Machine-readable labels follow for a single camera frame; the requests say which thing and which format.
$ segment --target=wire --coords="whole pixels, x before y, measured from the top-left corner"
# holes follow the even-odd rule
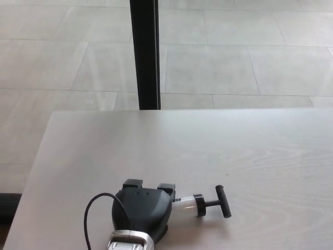
[[[123,213],[125,214],[125,217],[126,217],[126,220],[128,222],[128,225],[129,225],[129,228],[130,227],[130,219],[129,219],[129,216],[128,214],[126,213],[126,210],[125,210],[125,207],[124,205],[121,203],[121,201],[116,197],[114,196],[113,194],[110,194],[110,193],[101,193],[101,194],[97,194],[94,198],[92,198],[90,200],[90,202],[88,203],[86,209],[85,209],[85,212],[84,212],[84,219],[83,219],[83,223],[84,223],[84,237],[85,237],[85,241],[87,243],[87,247],[88,247],[88,250],[92,250],[91,246],[90,246],[90,241],[89,241],[89,237],[88,237],[88,229],[87,229],[87,218],[88,218],[88,211],[89,211],[89,208],[90,206],[92,205],[92,203],[97,200],[98,198],[102,197],[102,196],[109,196],[111,198],[113,198],[116,202],[118,202],[118,204],[120,205],[121,207],[121,210],[123,211]]]

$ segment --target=wood grain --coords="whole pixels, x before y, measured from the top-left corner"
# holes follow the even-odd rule
[[[4,249],[86,249],[86,204],[127,178],[175,183],[178,197],[225,186],[230,219],[213,207],[172,223],[157,249],[333,249],[332,163],[330,109],[57,112]],[[93,249],[110,209],[91,208]]]

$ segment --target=tiled floor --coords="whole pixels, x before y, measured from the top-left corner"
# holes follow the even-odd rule
[[[129,0],[0,0],[0,192],[53,110],[138,109]],[[333,0],[160,0],[163,109],[333,106]]]

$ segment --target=black mount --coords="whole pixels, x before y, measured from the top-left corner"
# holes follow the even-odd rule
[[[146,189],[142,183],[142,180],[128,179],[116,194],[125,207],[131,225],[125,223],[125,214],[117,202],[113,202],[112,206],[113,225],[115,230],[145,232],[156,244],[168,230],[175,185],[162,183],[157,189]]]

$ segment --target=plastic handle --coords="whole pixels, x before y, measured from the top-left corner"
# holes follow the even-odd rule
[[[230,218],[231,217],[231,211],[229,208],[229,204],[228,204],[228,200],[227,197],[225,196],[224,190],[223,190],[223,186],[222,185],[217,185],[215,187],[216,189],[216,193],[217,196],[219,198],[220,201],[220,205],[221,205],[221,209],[222,209],[222,213],[224,218]]]

